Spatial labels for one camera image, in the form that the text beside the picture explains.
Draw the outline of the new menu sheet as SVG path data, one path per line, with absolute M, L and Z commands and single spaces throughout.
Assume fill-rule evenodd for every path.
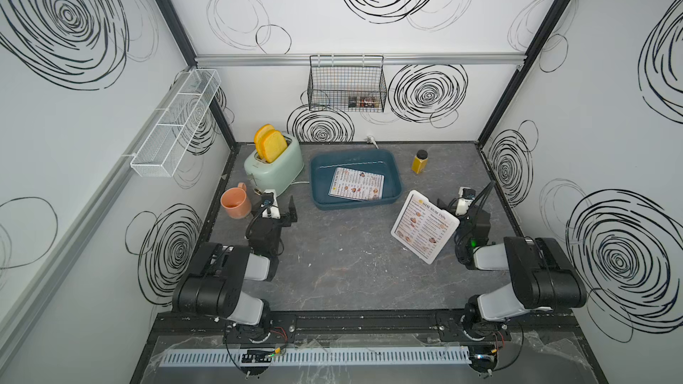
M 383 175 L 337 167 L 328 195 L 353 201 L 375 201 L 382 198 L 383 184 Z

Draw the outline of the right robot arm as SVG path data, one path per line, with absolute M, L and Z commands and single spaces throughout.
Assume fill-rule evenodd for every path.
M 464 325 L 504 323 L 535 311 L 583 307 L 588 291 L 555 239 L 507 236 L 498 244 L 489 240 L 491 214 L 485 203 L 493 188 L 493 182 L 480 192 L 462 187 L 446 207 L 461 222 L 454 235 L 458 261 L 469 270 L 510 275 L 510 284 L 470 298 Z

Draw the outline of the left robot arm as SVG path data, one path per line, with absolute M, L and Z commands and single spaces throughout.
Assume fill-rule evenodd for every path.
M 283 209 L 274 193 L 264 193 L 245 230 L 246 245 L 205 243 L 197 249 L 174 289 L 172 311 L 268 333 L 270 305 L 245 293 L 244 282 L 273 280 L 284 252 L 282 230 L 297 220 L 293 198 Z

